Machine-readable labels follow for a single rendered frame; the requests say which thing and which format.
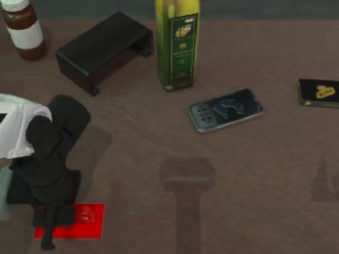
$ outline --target figurine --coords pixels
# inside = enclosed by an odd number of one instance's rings
[[[25,183],[30,192],[27,203],[36,210],[46,208],[43,250],[55,248],[51,241],[58,209],[75,203],[80,173],[69,170],[65,161],[90,119],[82,104],[65,95],[46,107],[0,94],[0,158],[12,159],[12,188]],[[25,195],[21,191],[19,199]]]

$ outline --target brown jar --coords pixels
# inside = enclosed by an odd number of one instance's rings
[[[19,55],[35,61],[46,54],[46,44],[33,5],[28,0],[0,0],[3,18]]]

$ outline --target gray background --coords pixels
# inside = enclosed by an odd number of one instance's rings
[[[102,19],[116,11],[154,17],[155,0],[32,0],[41,18]],[[205,19],[336,19],[339,0],[202,0]]]

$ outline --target brown table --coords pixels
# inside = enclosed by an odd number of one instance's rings
[[[97,97],[59,73],[53,52],[98,21],[41,23],[50,52],[35,63],[17,56],[1,27],[0,92],[41,103],[62,93],[89,109],[93,121],[68,165],[83,171],[79,201],[106,205],[101,240],[56,240],[55,254],[179,254],[176,200],[164,191],[160,169],[166,159],[188,157],[198,165],[199,158],[207,160],[216,179],[200,199],[202,235],[193,244],[202,253],[338,253],[339,198],[329,192],[338,187],[339,111],[300,107],[296,93],[298,78],[339,80],[337,21],[205,21],[194,87],[163,91],[154,54],[121,67]],[[265,115],[195,132],[189,104],[244,87],[254,91]],[[324,170],[329,186],[318,176]],[[32,211],[15,207],[14,215],[0,223],[2,253],[40,253]]]

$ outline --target figurine arm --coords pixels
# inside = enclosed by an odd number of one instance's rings
[[[49,156],[61,141],[58,129],[44,116],[36,116],[29,123],[26,139],[35,150],[32,156],[39,160]]]

